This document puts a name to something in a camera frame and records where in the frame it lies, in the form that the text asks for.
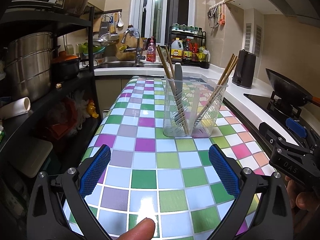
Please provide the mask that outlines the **person right hand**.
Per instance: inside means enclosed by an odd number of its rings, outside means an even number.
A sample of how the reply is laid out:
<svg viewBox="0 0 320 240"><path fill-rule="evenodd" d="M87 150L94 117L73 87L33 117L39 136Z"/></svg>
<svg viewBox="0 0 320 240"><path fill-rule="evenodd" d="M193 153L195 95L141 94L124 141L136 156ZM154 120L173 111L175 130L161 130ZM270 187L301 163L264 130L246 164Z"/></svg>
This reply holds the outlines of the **person right hand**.
<svg viewBox="0 0 320 240"><path fill-rule="evenodd" d="M319 207L319 198L311 191L306 191L293 179L285 176L287 181L287 194L290 200L291 209L298 207L301 210L315 212Z"/></svg>

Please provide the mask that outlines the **person left hand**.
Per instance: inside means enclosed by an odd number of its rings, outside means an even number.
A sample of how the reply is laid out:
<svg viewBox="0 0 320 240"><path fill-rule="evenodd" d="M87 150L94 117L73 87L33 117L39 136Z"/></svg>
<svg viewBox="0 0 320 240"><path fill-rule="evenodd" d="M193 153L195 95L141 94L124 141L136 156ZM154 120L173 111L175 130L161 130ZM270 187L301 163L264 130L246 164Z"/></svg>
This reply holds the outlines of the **person left hand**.
<svg viewBox="0 0 320 240"><path fill-rule="evenodd" d="M155 223L150 218L144 218L134 228L119 236L118 240L151 240L155 233Z"/></svg>

